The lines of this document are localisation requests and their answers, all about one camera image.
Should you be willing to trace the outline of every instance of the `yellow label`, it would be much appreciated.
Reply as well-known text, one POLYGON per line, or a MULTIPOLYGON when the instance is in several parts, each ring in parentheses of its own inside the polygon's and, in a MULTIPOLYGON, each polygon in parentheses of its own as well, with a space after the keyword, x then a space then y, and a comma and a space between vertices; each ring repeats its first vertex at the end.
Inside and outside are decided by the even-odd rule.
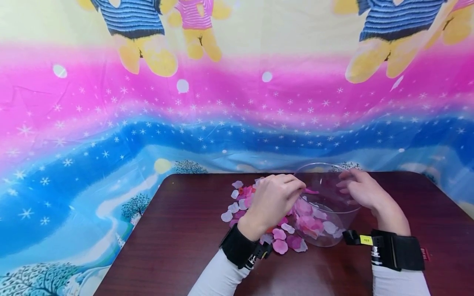
POLYGON ((372 241, 372 237, 367 236, 367 235, 361 235, 360 236, 360 243, 361 244, 366 244, 366 245, 369 245, 369 246, 374 245, 374 242, 372 241))

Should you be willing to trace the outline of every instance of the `wooden table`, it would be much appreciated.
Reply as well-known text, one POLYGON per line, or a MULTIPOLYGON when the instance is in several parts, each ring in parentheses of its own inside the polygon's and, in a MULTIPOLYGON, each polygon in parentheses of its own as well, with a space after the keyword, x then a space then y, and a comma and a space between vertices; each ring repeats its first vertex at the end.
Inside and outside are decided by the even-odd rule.
MULTIPOLYGON (((425 276, 432 295, 474 295, 474 221, 427 178, 410 172, 373 173, 400 204, 413 235, 428 249, 425 276)), ((214 256, 228 224, 231 184, 251 185, 260 174, 172 175, 99 286, 96 296, 185 296, 214 256)), ((361 209, 352 229, 376 223, 361 209)), ((261 262, 236 296, 371 295, 370 248, 309 245, 261 262)))

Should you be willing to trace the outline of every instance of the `pink striped shirt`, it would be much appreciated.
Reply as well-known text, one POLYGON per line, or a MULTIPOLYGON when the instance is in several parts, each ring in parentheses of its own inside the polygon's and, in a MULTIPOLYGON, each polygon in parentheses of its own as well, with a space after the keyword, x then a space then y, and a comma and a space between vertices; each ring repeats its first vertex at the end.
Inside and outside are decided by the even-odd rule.
POLYGON ((453 7, 453 11, 473 5, 474 0, 459 0, 453 7))
POLYGON ((212 28, 210 17, 214 0, 179 0, 174 7, 181 13, 183 29, 205 30, 212 28), (204 7, 204 15, 198 10, 198 5, 204 7))

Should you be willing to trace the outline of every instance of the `black wrist strap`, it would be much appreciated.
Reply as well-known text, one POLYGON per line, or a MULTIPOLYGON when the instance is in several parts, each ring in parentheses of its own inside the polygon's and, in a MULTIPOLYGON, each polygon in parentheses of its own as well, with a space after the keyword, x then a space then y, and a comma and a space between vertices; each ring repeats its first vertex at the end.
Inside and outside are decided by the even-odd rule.
POLYGON ((219 246, 227 259, 238 269, 252 269, 256 259, 266 259, 272 251, 272 245, 259 241, 253 242, 240 233, 235 224, 224 237, 219 246))
POLYGON ((393 270, 425 270, 418 239, 395 233, 372 230, 371 235, 359 235, 354 230, 343 232, 348 245, 372 246, 372 264, 393 270))

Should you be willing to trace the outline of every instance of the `white sleeve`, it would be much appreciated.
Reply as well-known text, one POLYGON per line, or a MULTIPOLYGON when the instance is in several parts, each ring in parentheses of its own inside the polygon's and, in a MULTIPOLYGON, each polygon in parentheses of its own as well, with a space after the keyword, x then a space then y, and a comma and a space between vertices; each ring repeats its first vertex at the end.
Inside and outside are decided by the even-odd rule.
POLYGON ((232 296, 237 285, 248 276, 246 268, 238 269, 224 251, 219 251, 206 266, 188 296, 232 296))
POLYGON ((422 271, 402 270, 372 265, 374 296, 429 296, 422 271))

